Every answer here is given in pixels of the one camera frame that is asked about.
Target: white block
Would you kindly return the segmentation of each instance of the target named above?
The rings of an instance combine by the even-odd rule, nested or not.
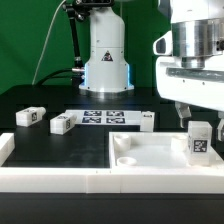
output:
[[[86,193],[89,173],[89,169],[2,167],[0,192]]]
[[[44,107],[29,107],[16,113],[16,124],[28,127],[40,120],[46,113]]]
[[[224,178],[216,175],[123,175],[121,193],[224,193]]]
[[[190,121],[188,125],[188,162],[210,165],[212,127],[208,122]]]
[[[76,115],[62,113],[59,116],[51,119],[50,131],[53,134],[63,135],[75,126]]]
[[[0,166],[6,161],[15,148],[14,134],[4,133],[0,136]]]
[[[147,111],[142,112],[140,131],[153,132],[155,113]]]

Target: black tabletop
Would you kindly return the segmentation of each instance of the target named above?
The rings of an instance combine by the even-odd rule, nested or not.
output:
[[[183,132],[174,102],[161,99],[154,88],[137,88],[134,96],[116,100],[89,98],[70,86],[15,86],[0,96],[0,134],[15,133],[16,147],[4,167],[108,168],[111,131],[138,132],[139,126],[76,125],[63,136],[50,133],[50,119],[75,110],[155,112],[155,131]],[[43,120],[17,127],[15,113],[45,107]],[[213,127],[216,111],[192,106],[194,120]],[[224,196],[200,194],[0,194],[0,223],[221,223]]]

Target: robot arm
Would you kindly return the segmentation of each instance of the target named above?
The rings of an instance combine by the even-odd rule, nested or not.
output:
[[[72,28],[75,67],[82,67],[75,20],[82,22],[90,17],[90,59],[85,64],[85,75],[82,75],[85,80],[80,80],[79,85],[83,95],[119,98],[133,94],[129,65],[124,59],[125,24],[113,12],[113,4],[114,0],[76,0],[64,7]]]
[[[160,0],[158,6],[171,22],[171,31],[154,43],[154,53],[162,55],[156,62],[160,95],[176,102],[181,119],[190,118],[189,105],[222,115],[224,1]]]
[[[76,20],[83,22],[90,16],[92,8],[110,7],[114,4],[114,0],[76,0],[73,3],[65,2],[63,9],[67,12],[73,41],[74,50],[74,67],[77,70],[84,71],[84,65],[79,49],[78,34],[76,29]],[[84,72],[78,72],[78,76],[72,78],[73,86],[77,86],[84,81]]]

